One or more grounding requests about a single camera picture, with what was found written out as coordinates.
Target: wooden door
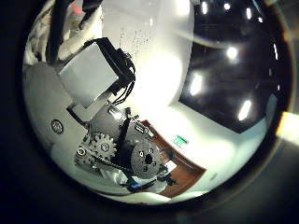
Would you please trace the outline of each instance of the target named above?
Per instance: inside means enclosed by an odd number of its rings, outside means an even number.
[[[142,123],[149,127],[153,132],[152,141],[157,144],[158,147],[164,148],[169,147],[175,150],[171,145],[169,145],[161,135],[150,125],[147,120],[142,121]],[[176,179],[178,184],[173,186],[167,186],[160,194],[172,198],[175,197],[188,188],[193,186],[197,180],[204,174],[206,169],[194,164],[192,161],[185,158],[181,153],[176,151],[176,157],[173,159],[173,162],[177,165],[177,168],[171,172],[173,179]]]

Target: black ceiling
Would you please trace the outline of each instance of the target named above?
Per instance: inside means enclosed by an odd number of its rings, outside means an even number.
[[[205,2],[206,14],[203,14],[202,3],[194,7],[192,55],[179,100],[241,133],[264,117],[271,94],[279,96],[283,70],[274,51],[277,42],[269,21],[252,1]],[[224,3],[229,3],[230,9],[225,10]],[[248,7],[252,14],[250,19]],[[234,60],[226,55],[231,46],[238,52]],[[203,85],[199,93],[192,95],[194,74],[202,76]],[[238,113],[246,100],[251,101],[249,114],[239,120]]]

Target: green sign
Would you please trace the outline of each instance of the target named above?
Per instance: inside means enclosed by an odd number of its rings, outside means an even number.
[[[176,138],[175,138],[175,140],[174,140],[174,143],[175,143],[178,147],[182,147],[183,145],[187,144],[188,141],[187,141],[185,138],[183,138],[183,137],[177,135]]]

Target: screw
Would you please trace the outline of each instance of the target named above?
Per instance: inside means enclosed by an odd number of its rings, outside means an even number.
[[[63,124],[57,120],[54,119],[51,123],[50,123],[50,127],[52,128],[52,130],[57,133],[57,134],[61,134],[64,132],[64,126]]]
[[[105,152],[109,151],[109,145],[107,143],[104,143],[101,145],[101,149]]]
[[[79,147],[77,153],[79,156],[84,156],[86,154],[86,150],[83,147]]]

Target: metal gear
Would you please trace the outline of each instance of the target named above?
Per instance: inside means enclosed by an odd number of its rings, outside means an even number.
[[[113,138],[110,138],[108,134],[100,133],[92,139],[89,149],[94,153],[95,158],[111,160],[117,151],[115,146]]]

